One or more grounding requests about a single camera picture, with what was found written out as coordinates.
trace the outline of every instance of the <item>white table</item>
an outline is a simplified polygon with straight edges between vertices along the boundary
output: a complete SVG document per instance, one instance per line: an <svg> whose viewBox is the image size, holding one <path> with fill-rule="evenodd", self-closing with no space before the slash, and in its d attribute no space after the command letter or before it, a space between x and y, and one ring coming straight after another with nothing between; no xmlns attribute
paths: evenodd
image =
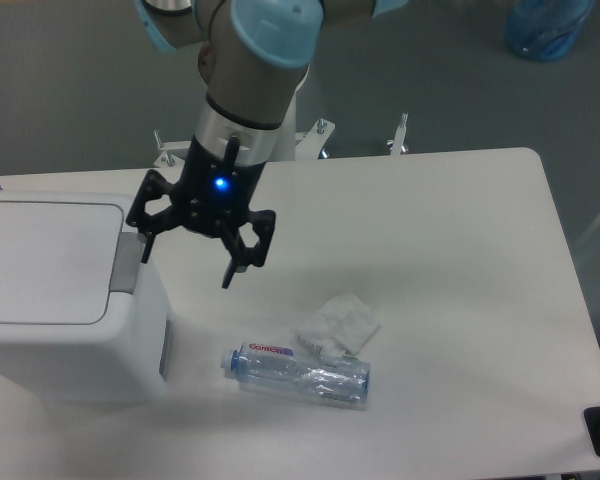
<svg viewBox="0 0 600 480"><path fill-rule="evenodd" d="M163 172L171 180L176 169ZM134 194L143 171L5 177L5 189ZM268 165L263 269L220 288L220 241L154 259L177 313L166 398L41 401L0 377L0 478L478 479L600 469L582 411L600 353L541 162L526 149ZM382 328L366 411L239 389L220 355L351 291Z"/></svg>

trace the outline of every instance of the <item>light blue joint cap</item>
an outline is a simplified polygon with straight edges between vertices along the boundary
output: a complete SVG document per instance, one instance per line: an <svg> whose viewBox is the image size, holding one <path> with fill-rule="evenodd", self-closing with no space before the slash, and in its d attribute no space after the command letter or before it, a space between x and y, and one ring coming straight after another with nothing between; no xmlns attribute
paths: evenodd
<svg viewBox="0 0 600 480"><path fill-rule="evenodd" d="M404 7L407 3L409 3L409 0L376 0L376 8L373 11L373 18L390 10Z"/></svg>
<svg viewBox="0 0 600 480"><path fill-rule="evenodd" d="M238 37L264 61L299 68L316 50L324 12L319 0L233 0Z"/></svg>
<svg viewBox="0 0 600 480"><path fill-rule="evenodd" d="M161 52L172 52L175 50L169 42L165 40L165 38L160 33L160 30L153 24L151 21L151 17L147 13L144 5L142 4L142 0L135 0L136 10L138 11L138 16L140 20L142 20L142 25L144 25L145 30L147 31L147 35L151 39L151 43Z"/></svg>

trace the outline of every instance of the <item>white container lid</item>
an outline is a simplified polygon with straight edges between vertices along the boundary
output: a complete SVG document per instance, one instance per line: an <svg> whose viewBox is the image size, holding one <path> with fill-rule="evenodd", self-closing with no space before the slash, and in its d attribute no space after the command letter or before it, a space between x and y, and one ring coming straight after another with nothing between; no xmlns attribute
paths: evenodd
<svg viewBox="0 0 600 480"><path fill-rule="evenodd" d="M123 222L116 205L0 201L0 324L100 320Z"/></svg>

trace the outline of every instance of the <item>metal bolt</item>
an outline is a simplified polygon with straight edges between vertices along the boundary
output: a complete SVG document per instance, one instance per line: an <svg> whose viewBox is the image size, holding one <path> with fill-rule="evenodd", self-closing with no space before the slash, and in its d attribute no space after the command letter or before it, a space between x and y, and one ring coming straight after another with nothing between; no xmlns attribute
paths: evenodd
<svg viewBox="0 0 600 480"><path fill-rule="evenodd" d="M318 133L322 135L324 133L325 128L327 128L327 122L324 118L318 120Z"/></svg>
<svg viewBox="0 0 600 480"><path fill-rule="evenodd" d="M160 131L154 130L153 136L156 139L156 146L158 147L158 150L162 150L164 148L164 145L162 144L162 140L160 139Z"/></svg>

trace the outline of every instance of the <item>bottle label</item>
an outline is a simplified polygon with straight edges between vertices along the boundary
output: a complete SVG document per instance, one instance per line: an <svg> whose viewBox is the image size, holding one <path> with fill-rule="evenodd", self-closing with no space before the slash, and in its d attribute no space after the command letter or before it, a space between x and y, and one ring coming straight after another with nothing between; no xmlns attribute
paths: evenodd
<svg viewBox="0 0 600 480"><path fill-rule="evenodd" d="M271 352L277 353L279 355L289 355L290 357L293 357L293 350L291 350L290 348L274 347L272 345L258 345L257 343L250 343L249 348L251 350L257 350L259 352Z"/></svg>

